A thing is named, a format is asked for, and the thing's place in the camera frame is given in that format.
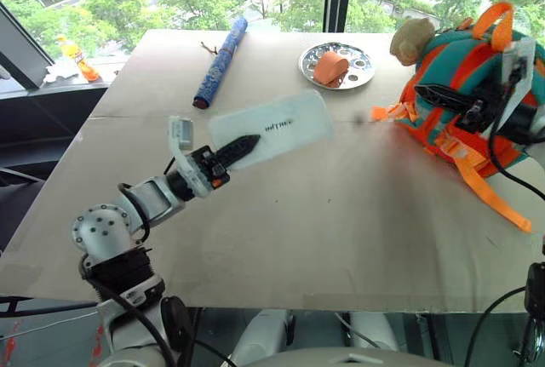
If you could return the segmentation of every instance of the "table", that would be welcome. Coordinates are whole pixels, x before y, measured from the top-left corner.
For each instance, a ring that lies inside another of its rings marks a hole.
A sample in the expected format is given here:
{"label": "table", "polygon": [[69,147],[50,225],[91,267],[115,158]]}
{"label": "table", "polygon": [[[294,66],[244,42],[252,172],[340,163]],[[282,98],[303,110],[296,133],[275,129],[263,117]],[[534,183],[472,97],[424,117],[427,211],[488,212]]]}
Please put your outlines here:
{"label": "table", "polygon": [[[82,210],[117,196],[119,182],[159,175],[169,161],[169,115],[210,144],[214,115],[312,87],[302,51],[326,41],[369,53],[376,76],[360,89],[320,90],[336,135],[232,175],[227,186],[152,230],[146,245],[169,294],[189,306],[407,312],[482,311],[522,286],[541,259],[545,209],[492,178],[533,221],[526,235],[482,204],[449,164],[392,123],[369,123],[394,103],[412,68],[388,53],[387,34],[247,33],[214,105],[191,106],[212,61],[201,41],[226,32],[149,31],[49,178],[0,260],[2,293],[94,299],[71,241]],[[545,188],[533,161],[513,172]],[[522,300],[502,308],[523,311]]]}

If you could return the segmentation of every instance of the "plastic bottle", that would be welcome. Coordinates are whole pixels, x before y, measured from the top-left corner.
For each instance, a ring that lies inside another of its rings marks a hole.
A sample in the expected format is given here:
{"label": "plastic bottle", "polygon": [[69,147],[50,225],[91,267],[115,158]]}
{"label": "plastic bottle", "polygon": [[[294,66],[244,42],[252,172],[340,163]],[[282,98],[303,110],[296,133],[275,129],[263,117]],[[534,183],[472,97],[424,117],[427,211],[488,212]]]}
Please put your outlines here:
{"label": "plastic bottle", "polygon": [[88,81],[93,82],[100,77],[100,74],[85,60],[82,50],[73,41],[66,39],[64,35],[59,35],[57,41],[60,45],[60,51],[68,58],[71,58],[76,62],[79,70],[82,71],[83,77]]}

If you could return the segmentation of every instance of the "blue cylinder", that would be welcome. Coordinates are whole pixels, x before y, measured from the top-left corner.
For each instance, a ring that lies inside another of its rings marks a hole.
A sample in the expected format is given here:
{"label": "blue cylinder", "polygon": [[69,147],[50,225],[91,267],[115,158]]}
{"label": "blue cylinder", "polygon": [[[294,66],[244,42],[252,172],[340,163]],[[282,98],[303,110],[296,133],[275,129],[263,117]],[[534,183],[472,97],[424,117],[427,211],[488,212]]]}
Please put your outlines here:
{"label": "blue cylinder", "polygon": [[227,35],[227,38],[223,45],[221,45],[218,55],[215,57],[212,66],[208,70],[208,73],[204,77],[203,82],[198,88],[197,94],[193,98],[193,105],[199,109],[208,109],[214,100],[215,94],[220,87],[223,75],[227,71],[229,64],[231,63],[232,56],[237,49],[237,46],[242,40],[242,36],[246,32],[248,21],[239,16],[233,26],[232,30]]}

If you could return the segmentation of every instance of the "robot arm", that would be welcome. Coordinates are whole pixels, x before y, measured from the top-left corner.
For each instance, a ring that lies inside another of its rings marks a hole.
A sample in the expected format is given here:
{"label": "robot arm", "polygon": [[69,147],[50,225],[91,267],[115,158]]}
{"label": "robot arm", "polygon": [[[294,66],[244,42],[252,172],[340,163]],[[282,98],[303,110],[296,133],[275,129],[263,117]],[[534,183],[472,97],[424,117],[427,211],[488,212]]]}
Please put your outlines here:
{"label": "robot arm", "polygon": [[[101,367],[126,365],[123,363],[163,367],[165,363],[172,365],[169,359],[183,353],[190,340],[187,309],[179,298],[163,297],[164,281],[153,272],[142,243],[151,228],[184,209],[187,201],[206,198],[229,182],[229,166],[252,152],[259,139],[259,135],[246,135],[217,152],[204,146],[185,155],[182,150],[192,145],[191,122],[171,118],[169,146],[176,170],[135,186],[120,184],[121,195],[117,199],[87,209],[73,222],[72,239],[84,252],[79,270],[101,298],[97,310],[112,351]],[[136,238],[140,229],[144,229],[144,236]],[[158,352],[156,345],[160,341],[142,324],[142,318],[128,314],[120,300],[104,295],[104,290],[97,286],[137,308],[168,343],[167,351],[172,357],[166,354],[164,346],[163,355]]]}
{"label": "robot arm", "polygon": [[86,267],[108,261],[135,249],[143,240],[134,238],[140,229],[149,229],[185,208],[194,197],[206,198],[229,182],[227,168],[250,153],[259,135],[246,135],[213,153],[208,146],[189,155],[182,150],[192,145],[191,122],[171,118],[169,146],[176,170],[154,176],[136,186],[119,185],[122,193],[110,204],[97,204],[73,223],[72,239],[87,254]]}

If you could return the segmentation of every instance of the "metal plate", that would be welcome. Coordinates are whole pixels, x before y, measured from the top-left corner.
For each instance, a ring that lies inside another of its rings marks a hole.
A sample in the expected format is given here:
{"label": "metal plate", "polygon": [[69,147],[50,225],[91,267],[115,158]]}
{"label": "metal plate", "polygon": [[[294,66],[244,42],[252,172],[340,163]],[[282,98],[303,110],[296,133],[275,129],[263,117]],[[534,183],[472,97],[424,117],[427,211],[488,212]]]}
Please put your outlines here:
{"label": "metal plate", "polygon": [[[314,67],[325,52],[334,51],[348,59],[348,71],[340,76],[338,82],[325,86],[313,79]],[[338,42],[322,43],[303,52],[299,58],[302,74],[317,86],[331,90],[353,89],[369,82],[375,76],[375,68],[370,57],[361,49]]]}

